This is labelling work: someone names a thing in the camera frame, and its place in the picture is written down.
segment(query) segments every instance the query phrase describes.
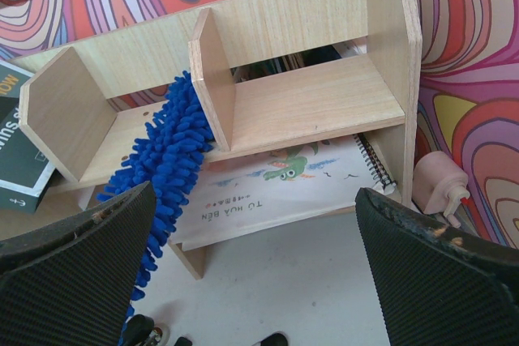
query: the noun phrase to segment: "blue microfiber duster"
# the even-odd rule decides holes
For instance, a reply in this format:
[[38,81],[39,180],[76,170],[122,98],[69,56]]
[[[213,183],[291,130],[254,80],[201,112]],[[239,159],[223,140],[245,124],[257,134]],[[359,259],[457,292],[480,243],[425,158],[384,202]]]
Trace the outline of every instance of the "blue microfiber duster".
[[[175,231],[175,221],[182,214],[181,206],[188,204],[186,195],[198,179],[204,152],[212,149],[214,140],[207,118],[200,105],[186,71],[175,78],[166,95],[168,101],[162,110],[153,114],[153,124],[146,123],[148,139],[136,139],[123,169],[110,178],[105,187],[107,194],[97,199],[104,202],[143,182],[151,181],[157,195],[157,209],[146,252],[131,294],[131,300],[144,297],[144,288],[150,281],[150,271],[155,271],[155,257],[162,257],[161,247]],[[127,317],[133,316],[130,306]]]

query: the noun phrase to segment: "colorful wall mural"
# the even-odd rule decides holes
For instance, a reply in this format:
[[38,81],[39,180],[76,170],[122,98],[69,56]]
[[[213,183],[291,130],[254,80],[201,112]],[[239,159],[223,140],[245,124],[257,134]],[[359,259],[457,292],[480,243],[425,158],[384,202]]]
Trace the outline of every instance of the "colorful wall mural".
[[459,212],[481,237],[519,247],[519,4],[419,2],[417,158],[452,156],[470,178]]
[[[0,58],[9,59],[215,0],[0,0]],[[517,0],[419,0],[423,62],[417,158],[447,152],[470,175],[460,213],[477,233],[519,247]],[[161,100],[165,88],[115,99]]]

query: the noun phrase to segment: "dark green book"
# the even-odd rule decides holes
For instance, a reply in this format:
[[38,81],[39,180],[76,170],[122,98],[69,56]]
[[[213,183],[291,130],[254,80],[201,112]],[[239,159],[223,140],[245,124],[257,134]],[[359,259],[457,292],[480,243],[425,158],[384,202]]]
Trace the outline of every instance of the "dark green book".
[[33,213],[54,171],[19,129],[19,92],[31,77],[30,72],[0,62],[0,210]]

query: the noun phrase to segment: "book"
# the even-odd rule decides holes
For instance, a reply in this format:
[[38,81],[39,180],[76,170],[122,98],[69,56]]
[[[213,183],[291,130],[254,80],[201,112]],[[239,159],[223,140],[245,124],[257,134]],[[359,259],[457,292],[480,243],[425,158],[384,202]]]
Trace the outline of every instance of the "book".
[[184,250],[355,205],[361,187],[394,182],[363,135],[208,164],[171,235]]
[[19,129],[19,93],[32,77],[0,62],[0,209],[33,213],[54,166]]

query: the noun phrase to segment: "pink plastic bottle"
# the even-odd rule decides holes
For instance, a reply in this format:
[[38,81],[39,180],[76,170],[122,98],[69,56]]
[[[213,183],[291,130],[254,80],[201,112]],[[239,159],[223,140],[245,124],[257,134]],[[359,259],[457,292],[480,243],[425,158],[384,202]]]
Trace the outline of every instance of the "pink plastic bottle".
[[414,168],[413,200],[424,214],[443,212],[454,227],[454,217],[462,199],[470,197],[466,189],[469,176],[444,152],[425,155]]

